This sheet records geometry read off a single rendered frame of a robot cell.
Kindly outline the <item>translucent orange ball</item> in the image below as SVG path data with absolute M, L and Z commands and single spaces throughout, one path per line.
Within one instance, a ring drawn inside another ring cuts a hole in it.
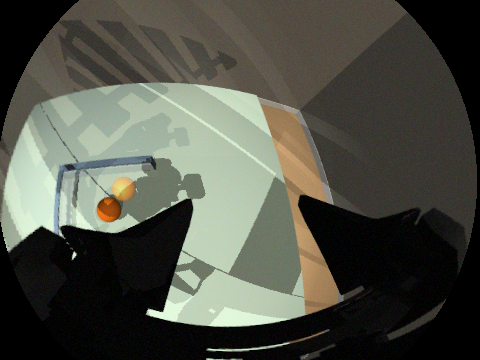
M 112 193 L 116 199 L 120 201 L 128 201 L 131 200 L 133 196 L 135 196 L 136 192 L 136 185 L 135 181 L 129 179 L 129 177 L 117 177 L 115 183 L 112 185 Z

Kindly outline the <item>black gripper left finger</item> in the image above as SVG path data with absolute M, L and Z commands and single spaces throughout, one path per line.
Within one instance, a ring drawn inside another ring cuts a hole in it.
M 76 255 L 107 265 L 148 309 L 163 313 L 192 213 L 192 199 L 184 199 L 119 233 L 67 224 L 61 236 Z

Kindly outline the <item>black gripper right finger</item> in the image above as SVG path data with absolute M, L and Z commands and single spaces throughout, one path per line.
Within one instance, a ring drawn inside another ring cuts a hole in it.
M 299 207 L 340 295 L 359 288 L 361 277 L 383 255 L 396 233 L 415 224 L 420 215 L 420 208 L 413 208 L 375 220 L 307 195 L 300 195 Z

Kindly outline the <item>clear grey l-shaped wall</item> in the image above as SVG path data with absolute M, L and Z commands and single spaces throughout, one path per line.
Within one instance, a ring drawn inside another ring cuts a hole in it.
M 72 225 L 72 205 L 73 205 L 73 195 L 75 195 L 75 187 L 73 183 L 76 183 L 77 176 L 99 176 L 99 175 L 108 175 L 108 173 L 124 173 L 124 172 L 141 172 L 148 171 L 148 169 L 155 169 L 152 167 L 151 163 L 144 164 L 121 164 L 121 165 L 111 165 L 111 167 L 96 167 L 96 168 L 81 168 L 75 169 L 75 171 L 65 171 L 63 172 L 63 181 L 61 181 L 61 191 L 60 191 L 60 213 L 59 213 L 59 231 L 61 236 L 61 225 Z

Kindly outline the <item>shiny orange-brown ball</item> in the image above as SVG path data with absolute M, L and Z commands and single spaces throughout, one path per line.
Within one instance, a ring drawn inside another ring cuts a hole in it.
M 121 213 L 121 205 L 119 201 L 113 199 L 113 197 L 107 197 L 107 199 L 103 199 L 99 201 L 99 205 L 97 205 L 96 209 L 97 215 L 100 216 L 100 219 L 103 221 L 113 221 L 119 219 Z

